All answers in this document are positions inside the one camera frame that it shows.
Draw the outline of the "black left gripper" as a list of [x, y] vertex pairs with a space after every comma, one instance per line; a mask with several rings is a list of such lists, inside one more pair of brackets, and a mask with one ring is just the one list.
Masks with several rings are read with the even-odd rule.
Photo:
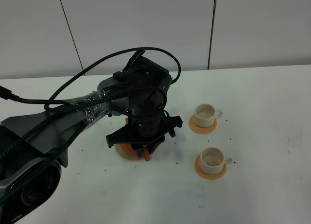
[[180, 116], [171, 117], [165, 110], [156, 117], [144, 121], [128, 117], [126, 125], [106, 136], [106, 141], [109, 148], [115, 144], [129, 143], [138, 157], [142, 157], [143, 149], [148, 149], [151, 156], [165, 141], [166, 134], [176, 136], [174, 131], [176, 127], [182, 127], [182, 119]]

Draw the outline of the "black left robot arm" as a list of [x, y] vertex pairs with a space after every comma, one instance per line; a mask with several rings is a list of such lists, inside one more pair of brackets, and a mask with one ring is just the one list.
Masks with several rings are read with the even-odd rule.
[[0, 123], [0, 221], [13, 224], [55, 192], [68, 147], [105, 116], [125, 115], [126, 125], [106, 137], [107, 145], [125, 144], [147, 159], [183, 122], [165, 110], [175, 82], [169, 71], [137, 50], [122, 71], [78, 98], [28, 100], [2, 87], [0, 96], [18, 103], [42, 104], [44, 112], [9, 117]]

